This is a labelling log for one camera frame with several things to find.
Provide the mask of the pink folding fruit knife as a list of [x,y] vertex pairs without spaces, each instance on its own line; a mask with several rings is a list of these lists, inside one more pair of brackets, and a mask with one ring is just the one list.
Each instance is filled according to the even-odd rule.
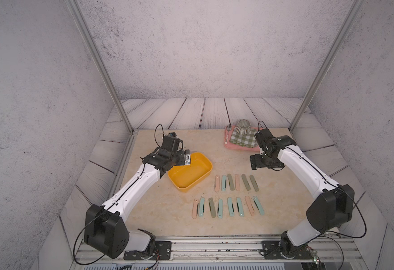
[[214,183],[214,191],[219,192],[220,190],[220,176],[216,175],[215,183]]

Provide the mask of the teal folding fruit knife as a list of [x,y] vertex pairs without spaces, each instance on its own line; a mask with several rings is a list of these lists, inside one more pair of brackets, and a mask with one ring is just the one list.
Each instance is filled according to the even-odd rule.
[[199,205],[198,205],[198,216],[202,217],[204,215],[204,208],[205,208],[205,198],[200,198]]

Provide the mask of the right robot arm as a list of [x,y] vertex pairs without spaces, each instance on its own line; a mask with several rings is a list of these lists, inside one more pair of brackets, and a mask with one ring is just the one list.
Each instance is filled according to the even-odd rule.
[[320,170],[291,137],[274,137],[268,129],[258,131],[254,137],[260,153],[250,157],[252,169],[288,167],[314,199],[306,218],[281,235],[280,253],[292,259],[311,240],[352,219],[355,192],[348,184],[341,185]]

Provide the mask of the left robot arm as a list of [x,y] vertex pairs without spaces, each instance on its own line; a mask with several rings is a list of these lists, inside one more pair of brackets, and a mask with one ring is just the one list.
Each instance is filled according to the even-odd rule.
[[126,220],[132,209],[153,184],[174,166],[191,164],[190,150],[151,153],[142,159],[135,175],[113,197],[86,212],[83,240],[99,252],[115,259],[123,252],[150,257],[155,253],[156,237],[142,229],[129,231]]

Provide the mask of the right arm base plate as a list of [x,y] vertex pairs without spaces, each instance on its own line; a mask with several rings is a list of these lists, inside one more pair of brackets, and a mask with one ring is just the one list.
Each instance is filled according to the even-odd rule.
[[280,242],[280,240],[262,241],[262,249],[260,250],[260,254],[264,257],[264,259],[311,260],[313,258],[312,253],[309,249],[307,249],[306,245],[283,245],[280,244]]

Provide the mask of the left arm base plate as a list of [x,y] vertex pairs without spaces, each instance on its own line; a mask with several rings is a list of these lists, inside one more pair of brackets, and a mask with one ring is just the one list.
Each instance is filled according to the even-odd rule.
[[123,259],[125,261],[168,261],[171,258],[171,251],[171,241],[151,241],[148,247],[142,252],[124,252]]

